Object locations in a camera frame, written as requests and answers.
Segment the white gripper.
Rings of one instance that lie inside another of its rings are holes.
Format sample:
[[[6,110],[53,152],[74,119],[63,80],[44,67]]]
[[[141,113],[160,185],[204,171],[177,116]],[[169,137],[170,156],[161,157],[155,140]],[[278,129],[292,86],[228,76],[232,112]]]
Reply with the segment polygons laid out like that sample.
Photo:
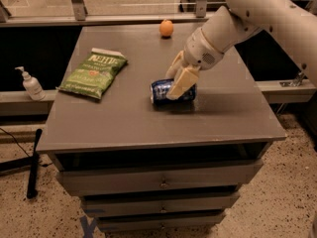
[[[223,56],[223,53],[208,43],[202,29],[197,28],[187,39],[183,51],[177,54],[165,74],[167,79],[173,79],[173,84],[166,97],[170,100],[179,98],[198,81],[200,68],[202,70],[210,69]],[[184,61],[189,66],[183,67]]]

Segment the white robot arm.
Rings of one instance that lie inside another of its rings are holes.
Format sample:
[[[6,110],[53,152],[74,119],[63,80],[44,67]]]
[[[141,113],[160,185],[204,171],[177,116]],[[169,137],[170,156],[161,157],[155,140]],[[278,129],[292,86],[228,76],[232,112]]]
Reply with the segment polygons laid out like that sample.
[[[173,80],[166,97],[176,100],[196,84],[199,72],[212,68],[225,52],[264,30],[317,85],[317,16],[291,0],[225,0],[226,4],[197,28],[178,53],[166,77]]]

